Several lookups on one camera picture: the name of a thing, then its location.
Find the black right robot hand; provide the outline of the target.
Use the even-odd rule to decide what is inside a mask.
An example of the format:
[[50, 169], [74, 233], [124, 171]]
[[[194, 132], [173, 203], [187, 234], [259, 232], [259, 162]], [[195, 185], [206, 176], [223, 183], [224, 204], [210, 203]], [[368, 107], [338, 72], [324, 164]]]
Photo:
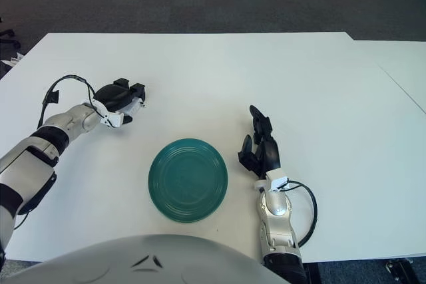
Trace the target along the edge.
[[278, 144], [272, 137], [270, 119], [254, 105], [250, 105], [249, 110], [254, 133], [244, 138], [238, 160], [245, 169], [255, 173], [260, 180], [265, 180], [267, 172], [281, 167]]

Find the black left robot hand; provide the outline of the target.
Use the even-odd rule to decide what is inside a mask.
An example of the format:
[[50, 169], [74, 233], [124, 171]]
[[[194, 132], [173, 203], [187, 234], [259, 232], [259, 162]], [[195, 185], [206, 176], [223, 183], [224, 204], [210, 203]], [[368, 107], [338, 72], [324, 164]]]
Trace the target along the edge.
[[113, 128], [133, 121], [134, 115], [144, 106], [145, 86], [129, 85], [129, 80], [119, 78], [95, 92], [93, 103], [100, 108], [101, 122]]

